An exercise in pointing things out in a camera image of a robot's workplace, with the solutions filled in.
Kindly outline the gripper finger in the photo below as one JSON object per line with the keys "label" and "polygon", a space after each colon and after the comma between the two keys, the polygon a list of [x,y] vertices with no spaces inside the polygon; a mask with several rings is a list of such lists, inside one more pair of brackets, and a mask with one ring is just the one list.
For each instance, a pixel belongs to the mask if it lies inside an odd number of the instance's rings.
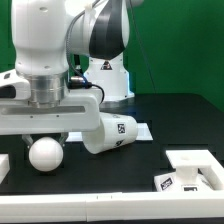
{"label": "gripper finger", "polygon": [[28,148],[33,145],[33,138],[29,134],[24,134],[22,140],[26,143]]}
{"label": "gripper finger", "polygon": [[69,133],[65,132],[65,133],[61,133],[60,137],[58,139],[58,143],[63,146],[66,142],[66,140],[68,139]]}

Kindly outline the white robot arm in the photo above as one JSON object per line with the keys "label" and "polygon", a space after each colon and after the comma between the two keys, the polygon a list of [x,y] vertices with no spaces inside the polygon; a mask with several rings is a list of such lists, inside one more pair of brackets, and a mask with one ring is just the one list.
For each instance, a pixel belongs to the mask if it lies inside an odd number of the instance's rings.
{"label": "white robot arm", "polygon": [[0,135],[93,131],[103,91],[88,81],[70,89],[70,56],[103,61],[129,40],[128,9],[144,0],[12,0],[15,68],[0,73]]}

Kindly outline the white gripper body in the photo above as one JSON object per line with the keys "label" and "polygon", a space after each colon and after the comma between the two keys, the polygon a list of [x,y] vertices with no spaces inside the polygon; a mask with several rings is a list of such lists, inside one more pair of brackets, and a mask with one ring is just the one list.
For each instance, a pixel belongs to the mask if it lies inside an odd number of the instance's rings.
{"label": "white gripper body", "polygon": [[34,108],[25,102],[0,105],[0,135],[95,130],[100,125],[100,92],[70,92],[57,107]]}

